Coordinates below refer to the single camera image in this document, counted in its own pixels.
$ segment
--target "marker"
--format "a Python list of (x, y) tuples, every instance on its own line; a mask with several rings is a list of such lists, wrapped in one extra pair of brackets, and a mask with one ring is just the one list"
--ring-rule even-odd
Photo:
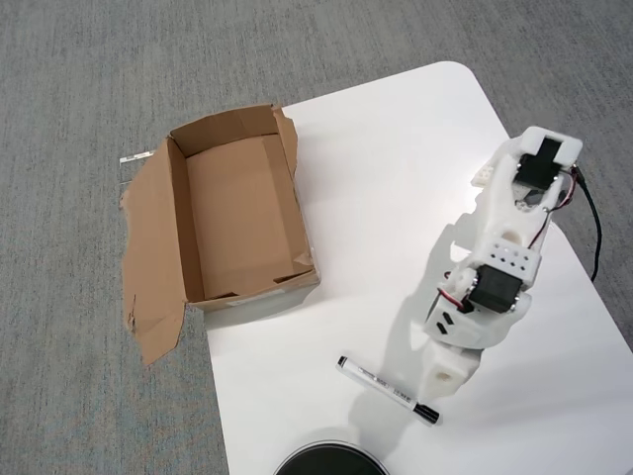
[(378, 392), (384, 394), (391, 400), (396, 401), (401, 406), (413, 411), (428, 425), (435, 426), (439, 423), (440, 415), (437, 411), (426, 405), (420, 404), (414, 398), (411, 398), (402, 391), (390, 386), (386, 381), (358, 366), (347, 356), (341, 356), (338, 359), (336, 369), (357, 383), (376, 389)]

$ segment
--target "cardboard flap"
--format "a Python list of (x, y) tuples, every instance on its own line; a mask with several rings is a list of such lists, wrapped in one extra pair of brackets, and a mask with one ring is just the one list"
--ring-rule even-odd
[(149, 364), (176, 345), (186, 300), (168, 141), (135, 177), (122, 207), (128, 222), (124, 318)]
[(275, 107), (273, 114), (275, 121), (277, 121), (277, 129), (279, 130), (279, 137), (284, 147), (288, 169), (294, 178), (295, 170), (297, 169), (297, 131), (295, 130), (292, 119), (288, 119), (284, 116), (281, 107)]
[(201, 151), (251, 137), (277, 134), (270, 105), (233, 109), (203, 117), (171, 131), (186, 158)]

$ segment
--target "round black base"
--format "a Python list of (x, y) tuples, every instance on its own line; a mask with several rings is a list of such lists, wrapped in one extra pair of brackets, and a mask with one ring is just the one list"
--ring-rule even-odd
[(362, 450), (343, 442), (319, 442), (291, 455), (276, 475), (389, 475)]

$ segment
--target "cardboard box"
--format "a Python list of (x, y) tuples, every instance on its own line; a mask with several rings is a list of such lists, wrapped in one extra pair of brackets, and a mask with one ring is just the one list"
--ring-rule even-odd
[(124, 315), (143, 362), (205, 311), (318, 283), (295, 196), (297, 134), (280, 108), (226, 111), (162, 142), (122, 198)]

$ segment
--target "robotic arm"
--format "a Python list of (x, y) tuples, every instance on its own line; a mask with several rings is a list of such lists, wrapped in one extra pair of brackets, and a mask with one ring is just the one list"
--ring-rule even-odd
[[(485, 348), (499, 344), (528, 311), (551, 213), (569, 204), (583, 144), (530, 127), (503, 143), (473, 180), (483, 186), (473, 251), (439, 283), (424, 331), (418, 396), (454, 394), (477, 370)], [(571, 177), (563, 195), (565, 177)]]

